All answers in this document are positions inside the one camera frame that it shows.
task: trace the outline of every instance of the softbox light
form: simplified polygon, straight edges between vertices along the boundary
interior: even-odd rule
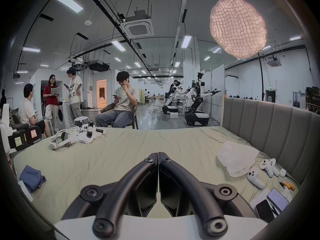
[[[219,0],[210,14],[210,32],[214,40],[236,58],[250,58],[267,42],[262,16],[244,0]]]

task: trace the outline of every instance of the white t-shirt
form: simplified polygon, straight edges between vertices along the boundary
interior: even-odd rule
[[[133,98],[135,98],[137,101],[139,100],[139,92],[135,87],[130,85],[128,88],[129,93],[132,95]],[[126,92],[122,89],[121,86],[119,86],[115,90],[115,94],[120,96],[121,99],[119,99],[119,102],[114,107],[114,110],[125,110],[125,111],[132,111],[134,108],[134,105],[130,103],[130,100],[126,94]]]
[[[30,100],[24,98],[18,109],[18,119],[22,124],[30,124],[30,117],[34,116],[36,113],[33,109],[33,105]]]
[[[79,84],[82,84],[81,78],[77,75],[74,79],[71,79],[70,81],[70,91],[69,91],[69,104],[77,103],[77,102],[83,102],[82,97],[82,87],[80,87],[80,95],[77,95],[77,88]]]

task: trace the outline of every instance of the white vr controller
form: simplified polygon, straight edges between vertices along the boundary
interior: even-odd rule
[[[266,170],[269,177],[271,178],[273,175],[278,177],[280,175],[279,170],[276,168],[276,159],[272,158],[270,160],[265,159],[260,164],[260,169]]]
[[[258,177],[259,170],[257,167],[253,167],[249,170],[247,173],[247,179],[252,182],[254,185],[256,185],[258,188],[263,189],[264,184]]]

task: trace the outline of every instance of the hair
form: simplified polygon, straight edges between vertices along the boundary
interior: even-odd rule
[[[122,82],[125,81],[127,78],[129,78],[129,73],[127,71],[121,71],[117,74],[117,81]]]
[[[27,83],[23,88],[23,96],[25,98],[28,98],[30,95],[30,92],[32,92],[32,90],[33,90],[33,85],[30,83]]]
[[[75,76],[75,75],[76,75],[76,69],[75,69],[73,66],[71,66],[71,67],[69,67],[69,69],[66,71],[66,73]]]
[[[57,88],[56,79],[55,79],[56,76],[55,76],[54,74],[50,75],[50,77],[49,77],[49,82],[48,82],[49,88],[50,88],[50,86],[51,86],[50,79],[51,79],[52,77],[54,77],[53,87],[54,87],[54,88]]]

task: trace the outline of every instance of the hand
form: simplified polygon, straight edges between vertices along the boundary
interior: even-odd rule
[[[125,84],[123,84],[121,87],[122,87],[122,89],[123,89],[125,92],[128,91],[128,87],[127,87]]]

